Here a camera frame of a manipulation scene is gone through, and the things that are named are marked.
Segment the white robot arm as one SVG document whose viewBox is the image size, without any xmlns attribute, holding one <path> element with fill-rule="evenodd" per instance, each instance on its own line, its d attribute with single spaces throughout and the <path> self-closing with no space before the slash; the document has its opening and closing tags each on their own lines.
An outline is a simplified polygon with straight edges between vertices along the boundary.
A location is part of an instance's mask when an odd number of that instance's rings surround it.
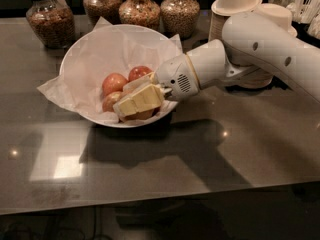
<svg viewBox="0 0 320 240">
<path fill-rule="evenodd" d="M 258 71 L 320 101 L 320 49 L 253 12 L 231 16 L 222 38 L 163 62 L 158 69 L 124 86 L 114 106 L 120 117 L 157 106 L 151 99 L 180 101 L 212 86 L 237 85 Z"/>
</svg>

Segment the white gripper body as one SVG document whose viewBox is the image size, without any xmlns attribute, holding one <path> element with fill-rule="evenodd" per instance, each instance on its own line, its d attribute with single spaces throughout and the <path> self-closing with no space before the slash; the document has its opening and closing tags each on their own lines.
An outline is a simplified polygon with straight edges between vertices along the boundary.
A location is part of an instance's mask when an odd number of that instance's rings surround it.
<svg viewBox="0 0 320 240">
<path fill-rule="evenodd" d="M 155 78 L 168 100 L 184 100 L 200 91 L 196 74 L 186 54 L 162 63 L 155 71 Z"/>
</svg>

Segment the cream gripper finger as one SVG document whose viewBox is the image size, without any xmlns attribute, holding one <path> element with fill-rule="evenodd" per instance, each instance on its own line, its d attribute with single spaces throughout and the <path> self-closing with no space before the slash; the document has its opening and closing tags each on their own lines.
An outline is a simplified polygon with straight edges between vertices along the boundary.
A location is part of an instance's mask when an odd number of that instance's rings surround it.
<svg viewBox="0 0 320 240">
<path fill-rule="evenodd" d="M 125 95 L 113 105 L 119 117 L 135 115 L 161 106 L 164 95 L 154 84 L 145 84 Z"/>
<path fill-rule="evenodd" d="M 133 81 L 127 83 L 123 87 L 123 90 L 124 91 L 134 90 L 143 84 L 149 84 L 149 83 L 153 83 L 153 82 L 154 82 L 154 73 L 149 73 L 149 74 L 146 74 L 136 80 L 133 80 Z"/>
</svg>

